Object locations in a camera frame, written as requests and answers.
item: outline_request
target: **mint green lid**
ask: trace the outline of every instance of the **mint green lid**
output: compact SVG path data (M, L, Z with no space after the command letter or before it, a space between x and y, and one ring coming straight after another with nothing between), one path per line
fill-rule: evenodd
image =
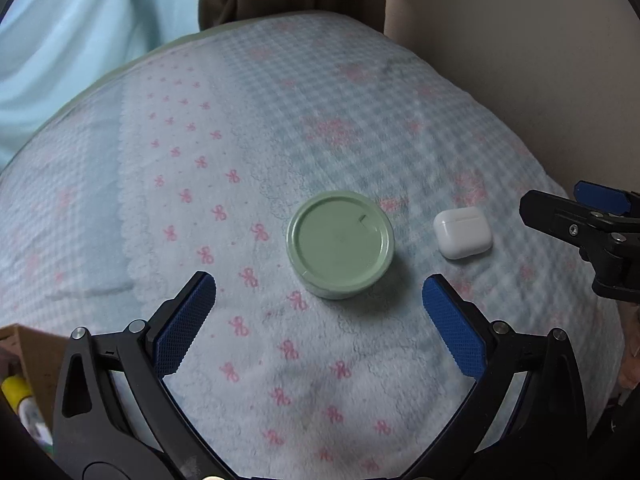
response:
M347 298L373 285L391 264L394 233L385 213L351 191L305 202L287 229L291 265L309 291Z

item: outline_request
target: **white fabric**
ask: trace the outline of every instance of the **white fabric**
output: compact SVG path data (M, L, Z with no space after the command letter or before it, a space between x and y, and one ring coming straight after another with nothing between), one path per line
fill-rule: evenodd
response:
M15 0L0 23L0 170L78 92L197 31L197 0Z
M396 234L383 279L338 302L302 289L284 243L299 204L331 189L377 201ZM334 14L262 20L137 63L16 157L0 178L0 243L15 248L0 323L122 330L206 270L216 306L166 382L212 448L246 477L393 477L472 384L422 307L439 272L489 320L567 330L592 428L618 314L575 248L524 227L527 189L562 193L414 54ZM473 205L494 247L448 262L433 218Z

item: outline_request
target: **light blue fabric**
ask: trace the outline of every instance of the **light blue fabric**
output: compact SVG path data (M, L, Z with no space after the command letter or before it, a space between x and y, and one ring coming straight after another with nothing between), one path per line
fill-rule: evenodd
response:
M15 0L0 23L0 170L105 73L198 31L198 0Z

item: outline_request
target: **bed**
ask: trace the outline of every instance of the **bed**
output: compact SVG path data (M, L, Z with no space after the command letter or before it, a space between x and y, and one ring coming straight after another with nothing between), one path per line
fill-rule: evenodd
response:
M304 291L284 244L331 189L375 200L396 236L384 278L339 302ZM568 332L592 430L622 355L616 305L576 249L524 227L529 189L564 195L490 111L370 28L328 12L217 27L98 81L0 174L0 325L122 330L206 270L216 306L166 384L213 449L242 476L391 478L472 385L422 307L439 272L489 320ZM471 205L494 247L447 261L431 222Z

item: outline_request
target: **yellow object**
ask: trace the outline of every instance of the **yellow object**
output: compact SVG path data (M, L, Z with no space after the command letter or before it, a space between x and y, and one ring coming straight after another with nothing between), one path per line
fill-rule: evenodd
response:
M6 400L9 402L9 406L11 406L11 409L14 410L15 413L18 413L20 403L27 397L33 395L24 377L18 375L7 377L2 382L2 393L4 393Z

